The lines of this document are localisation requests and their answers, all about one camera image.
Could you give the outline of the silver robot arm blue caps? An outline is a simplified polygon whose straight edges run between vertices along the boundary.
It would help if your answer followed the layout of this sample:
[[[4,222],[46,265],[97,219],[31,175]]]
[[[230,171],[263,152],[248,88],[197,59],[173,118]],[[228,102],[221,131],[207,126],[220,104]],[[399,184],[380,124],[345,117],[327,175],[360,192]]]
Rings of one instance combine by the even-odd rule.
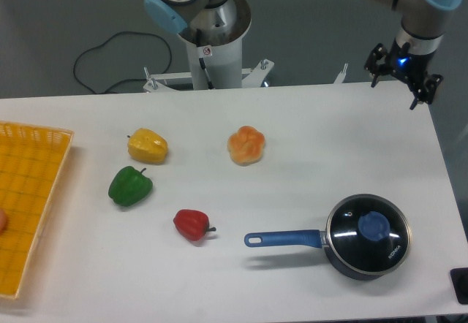
[[[431,104],[443,78],[427,68],[462,0],[374,0],[401,14],[390,48],[377,45],[364,65],[373,81],[390,75],[407,85],[413,104]],[[148,16],[186,45],[194,89],[256,88],[273,63],[242,69],[242,40],[252,14],[246,0],[144,0]]]

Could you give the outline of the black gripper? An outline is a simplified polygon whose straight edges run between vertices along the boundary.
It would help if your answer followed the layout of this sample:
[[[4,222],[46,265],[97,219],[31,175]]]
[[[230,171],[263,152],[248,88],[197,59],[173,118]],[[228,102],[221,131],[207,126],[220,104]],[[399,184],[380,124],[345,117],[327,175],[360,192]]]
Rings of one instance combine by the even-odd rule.
[[[417,105],[431,105],[444,80],[442,75],[427,76],[427,68],[435,54],[435,39],[397,36],[387,54],[386,47],[378,43],[364,64],[364,69],[371,75],[371,87],[377,85],[380,77],[392,74],[409,86],[414,96],[409,106],[411,110]]]

